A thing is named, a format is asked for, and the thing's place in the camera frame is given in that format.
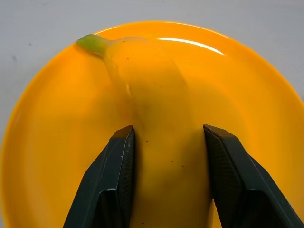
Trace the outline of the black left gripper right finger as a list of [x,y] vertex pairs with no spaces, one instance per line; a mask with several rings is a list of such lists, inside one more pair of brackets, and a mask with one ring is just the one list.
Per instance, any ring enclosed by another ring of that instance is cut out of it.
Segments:
[[270,174],[228,131],[205,124],[212,197],[223,228],[302,228]]

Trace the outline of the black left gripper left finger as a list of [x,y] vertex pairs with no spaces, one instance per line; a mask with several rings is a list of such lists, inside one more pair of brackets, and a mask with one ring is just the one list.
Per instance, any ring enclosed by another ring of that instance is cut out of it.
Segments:
[[65,228],[128,228],[135,170],[133,127],[116,131],[84,173]]

